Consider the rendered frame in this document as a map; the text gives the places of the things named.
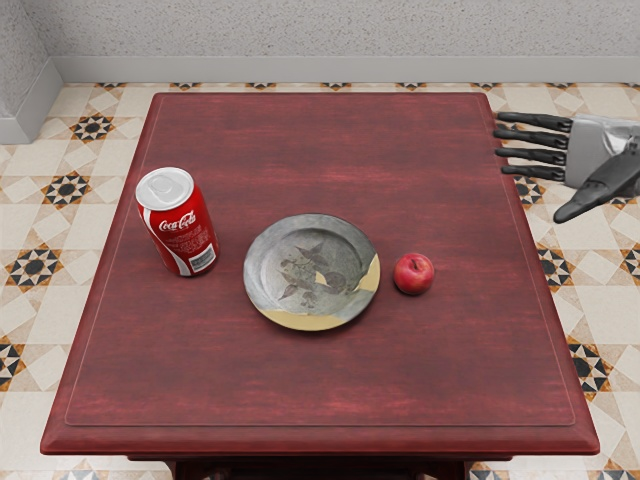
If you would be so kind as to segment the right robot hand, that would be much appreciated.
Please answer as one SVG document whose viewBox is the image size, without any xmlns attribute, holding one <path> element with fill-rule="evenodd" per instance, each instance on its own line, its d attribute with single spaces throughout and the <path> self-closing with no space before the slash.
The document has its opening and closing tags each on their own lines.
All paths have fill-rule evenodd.
<svg viewBox="0 0 640 480">
<path fill-rule="evenodd" d="M 587 114 L 568 118 L 498 112 L 495 117 L 538 128 L 521 131 L 500 126 L 493 132 L 499 139 L 539 146 L 496 149 L 498 156 L 531 162 L 505 165 L 502 173 L 562 182 L 576 190 L 554 213 L 556 223 L 567 222 L 617 197 L 640 196 L 640 122 Z"/>
</svg>

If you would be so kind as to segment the grey leaf-patterned plate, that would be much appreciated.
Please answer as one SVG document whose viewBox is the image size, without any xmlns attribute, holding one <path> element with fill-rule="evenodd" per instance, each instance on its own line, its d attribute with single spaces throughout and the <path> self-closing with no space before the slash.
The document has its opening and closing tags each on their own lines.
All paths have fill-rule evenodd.
<svg viewBox="0 0 640 480">
<path fill-rule="evenodd" d="M 251 244 L 244 286 L 269 320 L 300 331 L 328 330 L 355 319 L 380 283 L 380 260 L 351 223 L 324 214 L 281 219 Z"/>
</svg>

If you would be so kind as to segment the red apple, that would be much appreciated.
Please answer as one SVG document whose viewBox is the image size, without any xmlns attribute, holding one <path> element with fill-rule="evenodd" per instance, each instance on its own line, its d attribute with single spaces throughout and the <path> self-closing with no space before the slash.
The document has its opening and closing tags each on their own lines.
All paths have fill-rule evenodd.
<svg viewBox="0 0 640 480">
<path fill-rule="evenodd" d="M 409 295 L 420 295 L 429 290 L 435 277 L 431 260 L 419 253 L 403 255 L 395 264 L 393 280 L 396 287 Z"/>
</svg>

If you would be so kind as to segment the red soda can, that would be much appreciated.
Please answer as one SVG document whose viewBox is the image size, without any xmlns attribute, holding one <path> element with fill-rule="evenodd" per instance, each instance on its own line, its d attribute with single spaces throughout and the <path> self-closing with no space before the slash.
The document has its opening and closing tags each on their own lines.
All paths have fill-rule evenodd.
<svg viewBox="0 0 640 480">
<path fill-rule="evenodd" d="M 140 217 L 171 272 L 192 277 L 213 267 L 219 243 L 201 190 L 192 176 L 163 167 L 138 182 Z"/>
</svg>

